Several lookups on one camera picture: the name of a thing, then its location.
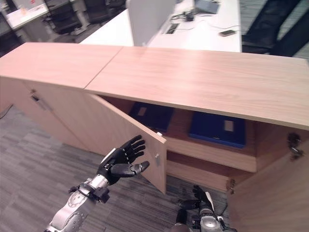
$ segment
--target metal hinge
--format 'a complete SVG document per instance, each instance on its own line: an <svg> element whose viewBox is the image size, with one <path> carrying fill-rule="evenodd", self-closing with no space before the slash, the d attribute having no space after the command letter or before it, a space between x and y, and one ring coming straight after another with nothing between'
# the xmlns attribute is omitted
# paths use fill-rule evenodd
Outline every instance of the metal hinge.
<svg viewBox="0 0 309 232"><path fill-rule="evenodd" d="M300 136L296 133L289 133L288 134L288 146L292 152L291 161L297 160L298 158L304 156L304 151L298 149L297 147L301 143Z"/></svg>
<svg viewBox="0 0 309 232"><path fill-rule="evenodd" d="M230 194L234 194L235 193L235 191L234 191L235 185L236 185L235 179L229 179L226 183L226 190L229 191Z"/></svg>

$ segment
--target cabinet top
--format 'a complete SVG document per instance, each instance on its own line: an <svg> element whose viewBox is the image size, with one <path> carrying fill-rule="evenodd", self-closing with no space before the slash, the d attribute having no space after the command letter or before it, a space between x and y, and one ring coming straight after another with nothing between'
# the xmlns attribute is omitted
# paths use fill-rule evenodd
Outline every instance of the cabinet top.
<svg viewBox="0 0 309 232"><path fill-rule="evenodd" d="M0 76L84 88L121 46L25 43L0 58Z"/></svg>
<svg viewBox="0 0 309 232"><path fill-rule="evenodd" d="M309 65L305 59L26 43L0 58L0 76L309 130Z"/></svg>

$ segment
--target blue folder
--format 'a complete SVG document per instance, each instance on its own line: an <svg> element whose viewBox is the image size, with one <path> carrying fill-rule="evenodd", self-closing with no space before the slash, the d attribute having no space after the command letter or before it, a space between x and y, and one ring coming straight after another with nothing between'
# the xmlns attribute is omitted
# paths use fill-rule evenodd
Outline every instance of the blue folder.
<svg viewBox="0 0 309 232"><path fill-rule="evenodd" d="M174 108L136 102L129 115L141 124L161 132L167 132Z"/></svg>
<svg viewBox="0 0 309 232"><path fill-rule="evenodd" d="M244 148L246 145L245 120L195 112L189 136L209 142Z"/></svg>

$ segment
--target wood grain surface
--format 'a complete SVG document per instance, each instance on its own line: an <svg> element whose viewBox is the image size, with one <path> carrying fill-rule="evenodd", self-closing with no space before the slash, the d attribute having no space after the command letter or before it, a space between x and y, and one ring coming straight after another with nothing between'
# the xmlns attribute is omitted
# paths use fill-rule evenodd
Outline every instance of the wood grain surface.
<svg viewBox="0 0 309 232"><path fill-rule="evenodd" d="M309 139L309 132L306 130L263 122L256 123L256 163L258 171L289 153L287 143L289 133L297 133L301 141Z"/></svg>
<svg viewBox="0 0 309 232"><path fill-rule="evenodd" d="M5 90L10 91L10 100L19 110L37 122L41 128L48 131L58 140L71 146L88 150L84 143L61 123L53 112L42 109L32 98L31 91L20 80L1 78L1 84Z"/></svg>
<svg viewBox="0 0 309 232"><path fill-rule="evenodd" d="M309 130L308 77L298 58L124 47L85 89Z"/></svg>
<svg viewBox="0 0 309 232"><path fill-rule="evenodd" d="M134 102L102 96L112 105L129 114ZM193 111L174 109L168 131L163 133L167 140L167 149L186 156L211 161L214 163L256 172L255 126L246 121L246 146L243 149L207 142L188 136Z"/></svg>
<svg viewBox="0 0 309 232"><path fill-rule="evenodd" d="M0 113L8 109L13 103L11 100L12 94L12 90L6 86L3 78L0 77Z"/></svg>
<svg viewBox="0 0 309 232"><path fill-rule="evenodd" d="M90 151L105 156L114 147L142 135L146 141L145 155L135 162L149 161L150 167L143 176L166 192L166 139L99 96L45 84L28 85L42 95L53 113Z"/></svg>
<svg viewBox="0 0 309 232"><path fill-rule="evenodd" d="M309 140L300 149L309 151ZM309 156L290 161L286 153L228 194L233 228L239 232L308 230Z"/></svg>
<svg viewBox="0 0 309 232"><path fill-rule="evenodd" d="M0 76L84 88L122 47L25 43L0 59Z"/></svg>
<svg viewBox="0 0 309 232"><path fill-rule="evenodd" d="M167 174L226 192L228 167L168 152Z"/></svg>

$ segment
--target desk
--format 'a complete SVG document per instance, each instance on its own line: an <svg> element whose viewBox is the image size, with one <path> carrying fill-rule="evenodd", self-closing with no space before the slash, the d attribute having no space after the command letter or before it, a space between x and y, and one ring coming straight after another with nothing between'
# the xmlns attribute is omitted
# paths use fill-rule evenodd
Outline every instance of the desk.
<svg viewBox="0 0 309 232"><path fill-rule="evenodd" d="M84 39L81 44L133 46L128 10L122 11L119 15Z"/></svg>
<svg viewBox="0 0 309 232"><path fill-rule="evenodd" d="M239 0L220 0L221 4L217 14L197 14L192 22L183 19L173 20L180 23L173 34L165 34L170 23L163 26L158 34L149 42L149 47L183 48L194 50L212 50L241 52L241 31ZM194 1L184 0L177 4L175 15L188 11L194 6ZM218 33L225 28L237 30L236 34L227 37Z"/></svg>
<svg viewBox="0 0 309 232"><path fill-rule="evenodd" d="M84 10L84 3L80 0L70 0L77 3L76 8ZM45 25L41 22L40 17L48 13L48 8L44 4L33 7L26 11L25 14L21 13L21 10L14 11L7 15L7 20L12 29L23 29L27 36L32 41L47 41L49 35L46 32ZM85 20L81 19L83 26L85 27Z"/></svg>
<svg viewBox="0 0 309 232"><path fill-rule="evenodd" d="M224 29L217 29L210 25L226 28L240 25L239 0L222 0L218 14L213 16L196 15L193 22L178 20L181 24L180 29L174 34L162 34L167 29L169 20L162 26L157 35L148 43L149 47L169 47L184 48L195 50L218 50L241 52L241 34L238 31L235 35L221 37L218 35ZM176 4L175 12L177 15L183 11L192 9L193 1L184 0ZM133 46L131 25L129 22L128 10L113 18L110 22L98 29L95 33L81 42L82 44L101 44L101 45L122 45Z"/></svg>

